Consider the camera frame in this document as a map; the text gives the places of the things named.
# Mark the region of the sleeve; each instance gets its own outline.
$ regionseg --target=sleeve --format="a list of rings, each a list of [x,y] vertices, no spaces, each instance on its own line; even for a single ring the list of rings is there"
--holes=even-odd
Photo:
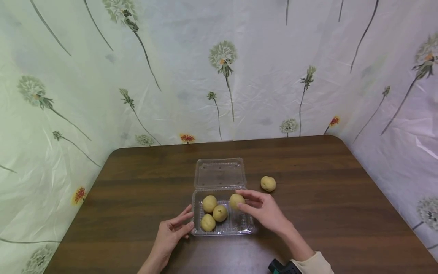
[[[319,251],[304,262],[293,259],[291,262],[294,263],[303,274],[334,274],[332,267]]]

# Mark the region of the person's right hand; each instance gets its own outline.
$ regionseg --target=person's right hand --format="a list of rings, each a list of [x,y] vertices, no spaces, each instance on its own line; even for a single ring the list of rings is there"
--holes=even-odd
[[[278,234],[293,226],[270,194],[247,189],[238,189],[236,193],[247,200],[246,204],[239,203],[237,207],[256,218],[267,229]]]

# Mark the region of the floral wall covering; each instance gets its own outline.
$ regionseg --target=floral wall covering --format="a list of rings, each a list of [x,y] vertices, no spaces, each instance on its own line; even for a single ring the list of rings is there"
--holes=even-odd
[[[117,148],[322,134],[349,146],[438,258],[436,10],[0,2],[0,269],[44,271]]]

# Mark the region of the brown table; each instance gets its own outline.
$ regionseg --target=brown table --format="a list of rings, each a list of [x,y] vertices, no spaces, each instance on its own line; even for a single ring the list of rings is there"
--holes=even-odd
[[[45,274],[136,273],[158,224],[191,202],[202,158],[241,157],[249,189],[272,176],[272,193],[336,274],[438,273],[438,264],[341,140],[312,136],[125,148],[114,151]],[[252,235],[191,237],[165,273],[267,274],[290,254],[256,223]]]

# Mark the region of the plastic container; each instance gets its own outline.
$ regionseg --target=plastic container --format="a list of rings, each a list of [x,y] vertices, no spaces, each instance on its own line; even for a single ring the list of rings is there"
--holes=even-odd
[[[246,188],[244,161],[241,158],[200,159],[196,163],[194,177],[195,191],[192,196],[194,236],[243,235],[254,231],[252,216],[230,207],[230,196],[236,189]],[[201,228],[201,219],[206,214],[202,209],[202,200],[213,195],[228,210],[225,221],[216,222],[212,232]]]

